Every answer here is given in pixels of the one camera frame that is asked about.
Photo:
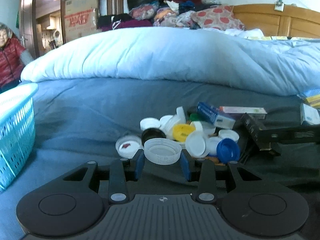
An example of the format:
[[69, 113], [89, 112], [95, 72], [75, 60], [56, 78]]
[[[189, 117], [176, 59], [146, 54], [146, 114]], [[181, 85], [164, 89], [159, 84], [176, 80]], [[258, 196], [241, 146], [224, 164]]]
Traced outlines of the white lid with red sticker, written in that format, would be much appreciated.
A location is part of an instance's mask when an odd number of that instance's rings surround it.
[[132, 159], [136, 152], [142, 148], [140, 137], [127, 135], [116, 141], [116, 150], [120, 157]]

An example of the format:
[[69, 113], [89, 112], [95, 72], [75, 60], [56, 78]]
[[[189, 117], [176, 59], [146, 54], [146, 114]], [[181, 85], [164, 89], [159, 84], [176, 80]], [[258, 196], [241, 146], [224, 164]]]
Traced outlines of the translucent white jar lid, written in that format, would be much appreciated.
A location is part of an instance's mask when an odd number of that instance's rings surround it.
[[146, 159], [157, 165], [172, 165], [178, 162], [181, 151], [180, 144], [170, 139], [154, 138], [144, 144]]

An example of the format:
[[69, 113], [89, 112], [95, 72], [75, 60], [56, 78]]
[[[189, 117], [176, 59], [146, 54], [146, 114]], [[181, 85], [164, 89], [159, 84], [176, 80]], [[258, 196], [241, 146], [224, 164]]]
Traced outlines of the blue medicine box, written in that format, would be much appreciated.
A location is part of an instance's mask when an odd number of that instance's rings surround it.
[[206, 122], [221, 129], [233, 129], [235, 125], [235, 120], [231, 116], [205, 102], [198, 102], [197, 113]]

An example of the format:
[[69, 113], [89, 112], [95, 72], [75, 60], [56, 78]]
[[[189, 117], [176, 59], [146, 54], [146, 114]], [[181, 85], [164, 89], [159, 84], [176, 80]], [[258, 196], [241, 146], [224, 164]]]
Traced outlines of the black jar lid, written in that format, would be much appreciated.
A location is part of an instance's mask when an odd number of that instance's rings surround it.
[[166, 135], [159, 128], [148, 128], [142, 132], [141, 141], [144, 146], [145, 142], [155, 138], [166, 138]]

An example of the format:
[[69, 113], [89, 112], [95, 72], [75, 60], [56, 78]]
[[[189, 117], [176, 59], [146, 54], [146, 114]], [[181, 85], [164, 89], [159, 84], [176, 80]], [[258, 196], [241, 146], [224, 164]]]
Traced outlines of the yellow bottle cap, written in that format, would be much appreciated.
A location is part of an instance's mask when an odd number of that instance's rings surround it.
[[172, 136], [178, 142], [185, 142], [186, 138], [196, 130], [194, 126], [189, 124], [176, 124], [172, 128]]

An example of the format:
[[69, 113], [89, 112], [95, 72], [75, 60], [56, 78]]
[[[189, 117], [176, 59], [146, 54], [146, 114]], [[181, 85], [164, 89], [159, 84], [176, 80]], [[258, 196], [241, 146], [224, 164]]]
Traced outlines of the green bottle cap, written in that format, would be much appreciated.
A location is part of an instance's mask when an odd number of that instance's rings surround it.
[[203, 121], [203, 118], [197, 113], [191, 113], [189, 116], [190, 121]]

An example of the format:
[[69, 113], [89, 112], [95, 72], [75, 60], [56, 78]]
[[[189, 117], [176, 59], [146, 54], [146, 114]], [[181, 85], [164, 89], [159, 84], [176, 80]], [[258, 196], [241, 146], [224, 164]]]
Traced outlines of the blue bottle cap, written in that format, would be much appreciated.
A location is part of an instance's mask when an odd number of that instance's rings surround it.
[[238, 161], [240, 159], [240, 148], [235, 141], [226, 138], [222, 139], [216, 147], [217, 158], [221, 163]]

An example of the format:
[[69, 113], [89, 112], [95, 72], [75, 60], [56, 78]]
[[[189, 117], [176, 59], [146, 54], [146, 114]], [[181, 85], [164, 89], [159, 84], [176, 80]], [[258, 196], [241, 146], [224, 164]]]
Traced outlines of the white lid behind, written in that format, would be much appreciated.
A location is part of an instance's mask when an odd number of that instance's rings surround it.
[[232, 129], [221, 129], [218, 132], [218, 137], [221, 139], [232, 139], [234, 142], [239, 141], [239, 134]]

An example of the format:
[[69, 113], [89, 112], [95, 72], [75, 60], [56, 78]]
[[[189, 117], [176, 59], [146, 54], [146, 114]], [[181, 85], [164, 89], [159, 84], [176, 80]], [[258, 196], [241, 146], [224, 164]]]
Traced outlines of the pink purple medicine box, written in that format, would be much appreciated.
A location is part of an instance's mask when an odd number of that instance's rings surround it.
[[259, 107], [220, 106], [218, 109], [236, 119], [242, 117], [244, 114], [248, 114], [253, 119], [258, 120], [264, 120], [267, 116], [267, 111]]

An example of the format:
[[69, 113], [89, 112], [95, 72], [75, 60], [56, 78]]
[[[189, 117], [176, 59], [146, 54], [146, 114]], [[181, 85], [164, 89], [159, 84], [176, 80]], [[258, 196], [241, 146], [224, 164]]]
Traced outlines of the blue bed sheet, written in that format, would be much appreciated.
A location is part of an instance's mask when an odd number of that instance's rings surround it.
[[[140, 135], [140, 120], [161, 118], [187, 111], [197, 103], [215, 107], [263, 107], [266, 128], [300, 125], [301, 99], [238, 90], [225, 86], [178, 81], [143, 81], [93, 78], [39, 83], [33, 96], [35, 144], [14, 182], [1, 194], [1, 239], [20, 239], [24, 233], [16, 218], [18, 201], [30, 191], [58, 176], [95, 160], [99, 165], [117, 159], [118, 138]], [[281, 156], [265, 159], [257, 153], [246, 164], [257, 173], [305, 192], [310, 216], [302, 230], [307, 239], [319, 239], [319, 145], [281, 145]], [[142, 179], [128, 183], [136, 193], [187, 193], [196, 183], [187, 183], [178, 165], [158, 166], [146, 162]]]

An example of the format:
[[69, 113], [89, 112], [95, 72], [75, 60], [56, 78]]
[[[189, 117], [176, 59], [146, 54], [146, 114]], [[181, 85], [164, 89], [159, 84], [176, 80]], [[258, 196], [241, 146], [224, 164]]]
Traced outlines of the light blue duvet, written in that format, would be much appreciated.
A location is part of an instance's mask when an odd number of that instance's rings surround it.
[[319, 89], [319, 40], [254, 40], [204, 29], [85, 36], [29, 63], [23, 81], [111, 77], [194, 81], [278, 96]]

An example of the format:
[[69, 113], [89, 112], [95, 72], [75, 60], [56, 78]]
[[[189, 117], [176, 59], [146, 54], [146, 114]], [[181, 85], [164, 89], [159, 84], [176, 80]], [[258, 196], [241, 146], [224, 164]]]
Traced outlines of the turquoise plastic basket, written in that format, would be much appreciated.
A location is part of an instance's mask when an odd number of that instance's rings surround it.
[[33, 148], [33, 96], [38, 88], [36, 83], [28, 83], [1, 94], [1, 192], [4, 192], [18, 176]]

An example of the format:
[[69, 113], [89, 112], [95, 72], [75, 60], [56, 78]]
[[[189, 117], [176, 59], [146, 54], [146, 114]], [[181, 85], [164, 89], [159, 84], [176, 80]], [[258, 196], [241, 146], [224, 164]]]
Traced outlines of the red dotted pillow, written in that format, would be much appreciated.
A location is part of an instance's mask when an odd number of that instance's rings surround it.
[[234, 16], [233, 7], [230, 5], [217, 5], [212, 8], [193, 12], [190, 17], [202, 29], [245, 29], [245, 25]]

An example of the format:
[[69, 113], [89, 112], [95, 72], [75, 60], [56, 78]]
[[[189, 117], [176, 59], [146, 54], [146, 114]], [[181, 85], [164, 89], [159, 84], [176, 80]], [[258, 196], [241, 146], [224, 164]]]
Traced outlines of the pile of clothes bags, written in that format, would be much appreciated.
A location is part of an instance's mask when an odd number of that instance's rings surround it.
[[109, 31], [135, 27], [178, 27], [200, 29], [199, 12], [221, 9], [217, 0], [124, 0], [128, 13], [100, 16], [97, 28]]

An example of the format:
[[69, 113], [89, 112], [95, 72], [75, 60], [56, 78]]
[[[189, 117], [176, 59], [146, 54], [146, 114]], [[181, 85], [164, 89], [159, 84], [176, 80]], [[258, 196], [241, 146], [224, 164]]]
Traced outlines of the seated person red jacket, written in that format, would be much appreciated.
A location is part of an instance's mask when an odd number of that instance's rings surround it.
[[10, 90], [21, 81], [23, 68], [33, 61], [29, 51], [5, 24], [1, 23], [0, 84], [1, 93]]

